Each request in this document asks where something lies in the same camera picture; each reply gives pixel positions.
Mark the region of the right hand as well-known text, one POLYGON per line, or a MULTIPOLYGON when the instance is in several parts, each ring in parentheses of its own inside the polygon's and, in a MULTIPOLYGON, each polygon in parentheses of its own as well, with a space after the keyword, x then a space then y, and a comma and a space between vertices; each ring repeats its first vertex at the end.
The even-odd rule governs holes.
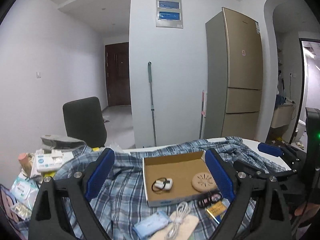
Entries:
POLYGON ((295 216, 313 217, 319 210, 319 204, 314 203, 303 203, 295 210, 295 216))

